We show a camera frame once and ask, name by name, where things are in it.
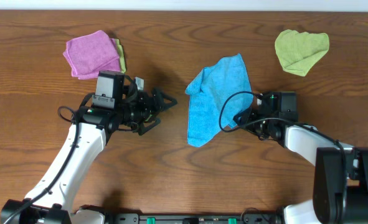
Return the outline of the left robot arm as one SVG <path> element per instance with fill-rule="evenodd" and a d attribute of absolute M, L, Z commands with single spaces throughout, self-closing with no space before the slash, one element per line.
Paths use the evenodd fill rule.
<path fill-rule="evenodd" d="M 95 206 L 74 212 L 74 198 L 87 172 L 116 131 L 142 136 L 160 123 L 157 115 L 177 100 L 143 80 L 114 71 L 100 71 L 95 92 L 72 110 L 67 138 L 47 172 L 23 200 L 9 199 L 1 223 L 117 223 L 116 215 Z"/>

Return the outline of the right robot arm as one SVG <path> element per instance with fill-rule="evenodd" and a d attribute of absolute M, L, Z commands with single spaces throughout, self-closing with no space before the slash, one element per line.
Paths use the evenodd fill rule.
<path fill-rule="evenodd" d="M 293 91 L 256 97 L 257 108 L 234 116 L 238 126 L 314 165 L 312 198 L 284 207 L 276 223 L 368 223 L 368 147 L 344 144 L 299 122 Z"/>

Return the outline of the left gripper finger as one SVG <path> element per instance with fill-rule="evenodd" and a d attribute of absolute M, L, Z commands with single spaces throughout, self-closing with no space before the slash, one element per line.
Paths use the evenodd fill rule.
<path fill-rule="evenodd" d="M 159 118 L 156 118 L 153 121 L 141 123 L 138 127 L 138 134 L 140 136 L 144 135 L 145 133 L 156 127 L 160 122 L 161 120 Z"/>
<path fill-rule="evenodd" d="M 159 88 L 153 88 L 152 94 L 155 101 L 155 107 L 158 112 L 166 111 L 177 105 L 177 100 L 175 98 L 165 94 Z"/>

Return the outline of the blue microfiber cloth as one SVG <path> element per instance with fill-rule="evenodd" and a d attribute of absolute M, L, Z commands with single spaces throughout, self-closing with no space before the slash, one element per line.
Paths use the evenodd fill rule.
<path fill-rule="evenodd" d="M 233 117 L 253 102 L 250 80 L 240 54 L 203 68 L 185 90 L 189 95 L 187 143 L 207 144 L 222 128 L 236 126 Z"/>

